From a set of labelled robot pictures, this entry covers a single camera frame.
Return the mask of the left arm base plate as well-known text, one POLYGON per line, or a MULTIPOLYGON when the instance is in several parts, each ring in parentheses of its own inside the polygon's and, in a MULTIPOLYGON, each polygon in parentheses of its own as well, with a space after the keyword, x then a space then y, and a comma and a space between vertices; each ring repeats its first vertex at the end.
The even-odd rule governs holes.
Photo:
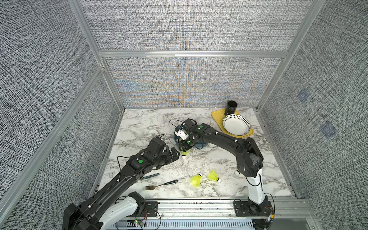
POLYGON ((159 202, 156 201, 146 201, 144 206, 139 205, 138 209, 133 215, 129 217, 143 218, 143 217, 157 217, 159 202))

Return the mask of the yellow shuttlecock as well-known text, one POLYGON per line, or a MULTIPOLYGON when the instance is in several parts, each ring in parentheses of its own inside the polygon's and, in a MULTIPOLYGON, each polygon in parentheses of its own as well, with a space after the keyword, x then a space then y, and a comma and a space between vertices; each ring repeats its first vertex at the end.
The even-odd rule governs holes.
POLYGON ((198 173, 197 175, 190 178, 190 183, 192 186, 199 188, 201 185, 202 174, 198 173))
POLYGON ((213 182, 218 182, 218 183, 221 181, 220 177, 217 175, 217 173, 214 170, 211 170, 209 172, 207 179, 213 182))
POLYGON ((189 154, 189 151, 185 151, 185 152, 181 152, 181 157, 182 157, 182 159, 183 160, 186 160, 187 159, 187 156, 188 156, 188 154, 189 154))

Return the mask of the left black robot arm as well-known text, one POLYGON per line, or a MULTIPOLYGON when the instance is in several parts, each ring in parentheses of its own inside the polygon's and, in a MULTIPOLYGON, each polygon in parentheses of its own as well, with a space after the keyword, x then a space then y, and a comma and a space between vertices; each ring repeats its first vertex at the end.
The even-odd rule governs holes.
POLYGON ((156 153, 141 150, 132 155, 115 178, 97 193, 79 205, 70 204, 63 215, 63 230, 105 230, 118 222, 123 215, 131 216, 138 207, 133 197, 115 204, 120 195, 139 181, 154 167, 161 168, 179 159, 180 152, 174 147, 159 149, 156 153))

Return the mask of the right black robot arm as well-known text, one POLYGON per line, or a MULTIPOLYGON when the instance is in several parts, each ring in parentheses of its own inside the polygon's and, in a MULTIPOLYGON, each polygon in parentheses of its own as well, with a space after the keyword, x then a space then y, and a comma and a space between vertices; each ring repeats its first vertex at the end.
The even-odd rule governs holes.
POLYGON ((263 156, 252 138, 239 139, 219 132, 207 124, 175 128, 179 150, 187 152, 199 142, 214 144, 236 157, 237 171, 247 180, 247 206, 251 215, 260 216, 266 209, 268 197, 263 190, 263 156))

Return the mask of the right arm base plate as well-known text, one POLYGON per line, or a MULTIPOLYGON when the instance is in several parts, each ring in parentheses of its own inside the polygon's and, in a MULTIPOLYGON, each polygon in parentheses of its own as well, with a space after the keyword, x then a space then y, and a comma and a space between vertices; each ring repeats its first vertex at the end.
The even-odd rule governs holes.
POLYGON ((261 204, 256 204, 251 200, 233 202, 234 211, 237 217, 268 217, 274 215, 275 211, 270 201, 265 199, 261 204))

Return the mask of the teal storage box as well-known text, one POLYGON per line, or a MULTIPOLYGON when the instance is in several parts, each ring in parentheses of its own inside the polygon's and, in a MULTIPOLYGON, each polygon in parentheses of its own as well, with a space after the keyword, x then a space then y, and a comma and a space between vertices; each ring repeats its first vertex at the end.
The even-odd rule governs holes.
MULTIPOLYGON (((184 148, 182 148, 181 146, 180 146, 180 144, 179 144, 179 142, 182 140, 181 139, 181 137, 179 137, 176 133, 179 131, 179 130, 181 130, 181 127, 180 126, 177 126, 176 128, 175 128, 175 132, 174 132, 174 141, 175 141, 175 143, 177 144, 177 146, 178 146, 178 148, 179 148, 179 150, 180 151, 183 151, 184 150, 184 148)), ((205 147, 207 147, 208 146, 208 143, 207 142, 197 142, 196 144, 195 144, 195 148, 196 149, 198 149, 198 150, 200 150, 200 149, 202 149, 202 148, 205 148, 205 147)))

